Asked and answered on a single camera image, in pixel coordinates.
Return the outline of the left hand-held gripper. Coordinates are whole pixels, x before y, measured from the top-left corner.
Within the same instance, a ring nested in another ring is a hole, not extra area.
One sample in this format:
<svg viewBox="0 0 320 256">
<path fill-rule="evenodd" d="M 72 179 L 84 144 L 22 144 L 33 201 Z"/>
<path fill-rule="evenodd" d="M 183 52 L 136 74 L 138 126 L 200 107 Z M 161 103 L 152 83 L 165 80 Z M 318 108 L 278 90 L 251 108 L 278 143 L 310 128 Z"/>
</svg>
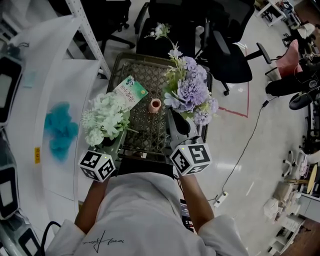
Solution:
<svg viewBox="0 0 320 256">
<path fill-rule="evenodd" d="M 88 146 L 78 160 L 78 166 L 83 174 L 94 181 L 104 182 L 120 167 L 119 153 L 122 150 L 127 131 L 110 139 L 105 137 L 101 144 Z"/>
</svg>

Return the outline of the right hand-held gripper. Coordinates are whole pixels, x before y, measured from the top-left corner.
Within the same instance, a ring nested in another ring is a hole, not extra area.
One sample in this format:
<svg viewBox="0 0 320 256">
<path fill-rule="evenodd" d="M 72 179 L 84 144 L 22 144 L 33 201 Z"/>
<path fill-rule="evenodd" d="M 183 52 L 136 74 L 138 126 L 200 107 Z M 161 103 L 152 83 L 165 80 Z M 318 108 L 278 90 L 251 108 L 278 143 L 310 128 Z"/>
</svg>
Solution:
<svg viewBox="0 0 320 256">
<path fill-rule="evenodd" d="M 210 149 L 205 143 L 202 125 L 170 108 L 166 112 L 166 133 L 169 135 L 169 160 L 180 175 L 202 172 L 212 163 Z"/>
</svg>

